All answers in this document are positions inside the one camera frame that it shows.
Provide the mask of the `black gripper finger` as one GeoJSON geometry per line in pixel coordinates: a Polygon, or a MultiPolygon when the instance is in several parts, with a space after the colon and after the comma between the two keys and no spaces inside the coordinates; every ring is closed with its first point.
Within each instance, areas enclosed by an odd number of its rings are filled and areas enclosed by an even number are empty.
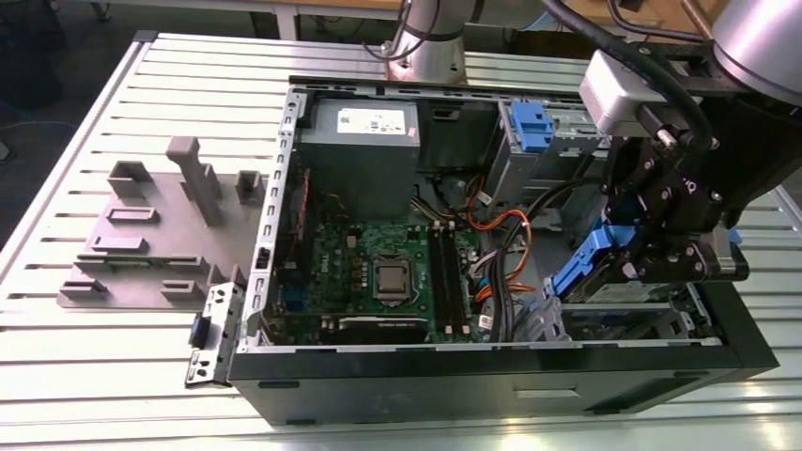
{"type": "Polygon", "coordinates": [[[615,137],[607,153],[601,192],[607,197],[601,224],[631,231],[615,241],[601,259],[601,280],[625,282],[641,276],[651,282],[652,267],[668,259],[675,243],[664,221],[673,198],[665,166],[645,138],[615,137]]]}
{"type": "Polygon", "coordinates": [[[700,213],[647,211],[637,230],[637,280],[699,280],[704,263],[697,242],[700,234],[708,231],[700,213]]]}

